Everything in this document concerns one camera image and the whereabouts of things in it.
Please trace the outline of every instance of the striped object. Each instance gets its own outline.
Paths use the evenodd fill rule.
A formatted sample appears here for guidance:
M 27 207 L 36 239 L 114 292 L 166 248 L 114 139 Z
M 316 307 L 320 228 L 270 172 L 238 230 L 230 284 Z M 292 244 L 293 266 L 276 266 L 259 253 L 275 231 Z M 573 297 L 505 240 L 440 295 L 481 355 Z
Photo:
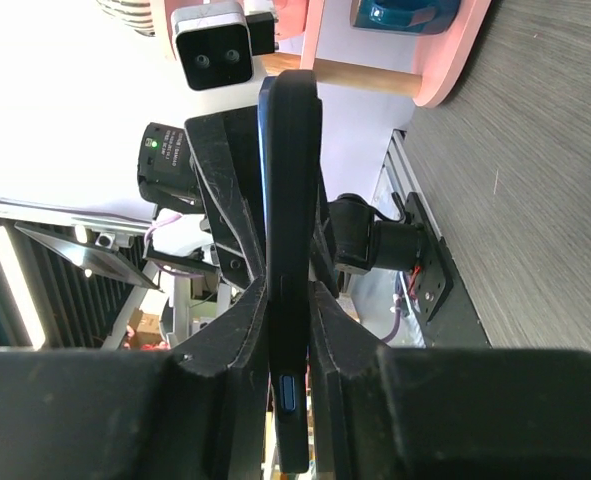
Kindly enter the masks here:
M 137 33 L 155 36 L 150 1 L 146 0 L 95 0 L 97 5 L 110 15 L 132 28 Z

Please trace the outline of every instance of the camera lens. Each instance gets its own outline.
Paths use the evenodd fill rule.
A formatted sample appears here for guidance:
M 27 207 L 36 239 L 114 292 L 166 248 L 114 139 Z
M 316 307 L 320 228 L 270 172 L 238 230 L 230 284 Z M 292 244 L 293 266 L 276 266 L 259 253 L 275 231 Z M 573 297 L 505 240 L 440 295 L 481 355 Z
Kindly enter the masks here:
M 228 63 L 237 63 L 239 62 L 239 52 L 237 50 L 229 50 L 226 52 L 224 56 Z
M 197 68 L 208 68 L 210 64 L 211 61 L 206 55 L 198 55 L 195 57 L 195 65 Z

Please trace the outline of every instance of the dark corrugated wall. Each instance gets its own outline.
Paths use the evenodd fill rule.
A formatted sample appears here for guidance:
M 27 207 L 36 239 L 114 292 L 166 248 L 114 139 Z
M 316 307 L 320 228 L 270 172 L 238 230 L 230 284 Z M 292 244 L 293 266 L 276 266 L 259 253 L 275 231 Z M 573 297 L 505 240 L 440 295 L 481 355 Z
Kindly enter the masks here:
M 14 220 L 0 219 L 11 236 L 42 320 L 45 347 L 100 347 L 133 287 L 98 275 L 86 278 L 82 269 L 17 231 L 14 224 Z M 75 238 L 72 228 L 35 225 Z M 141 237 L 132 248 L 120 251 L 139 270 L 144 269 Z M 1 267 L 0 346 L 30 346 Z

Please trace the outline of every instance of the wood grain table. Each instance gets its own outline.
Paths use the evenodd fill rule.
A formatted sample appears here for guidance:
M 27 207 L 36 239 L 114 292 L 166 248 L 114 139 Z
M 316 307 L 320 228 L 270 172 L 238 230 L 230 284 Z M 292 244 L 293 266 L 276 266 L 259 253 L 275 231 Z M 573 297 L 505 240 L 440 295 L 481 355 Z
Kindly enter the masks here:
M 591 350 L 591 0 L 496 0 L 405 150 L 492 344 Z

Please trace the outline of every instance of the white backdrop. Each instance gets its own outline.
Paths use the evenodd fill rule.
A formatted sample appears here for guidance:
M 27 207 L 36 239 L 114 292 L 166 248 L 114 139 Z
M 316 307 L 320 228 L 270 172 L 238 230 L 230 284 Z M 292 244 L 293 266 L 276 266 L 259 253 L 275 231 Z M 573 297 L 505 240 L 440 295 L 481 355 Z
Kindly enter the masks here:
M 410 65 L 411 38 L 351 29 L 350 1 L 326 3 L 322 57 Z M 248 105 L 257 90 L 257 82 L 227 90 L 225 101 Z M 410 119 L 412 102 L 329 86 L 320 95 L 329 197 L 370 199 L 390 131 Z M 116 24 L 92 0 L 0 2 L 0 196 L 147 219 L 152 206 L 136 185 L 144 127 L 180 126 L 221 97 L 191 94 L 154 40 Z

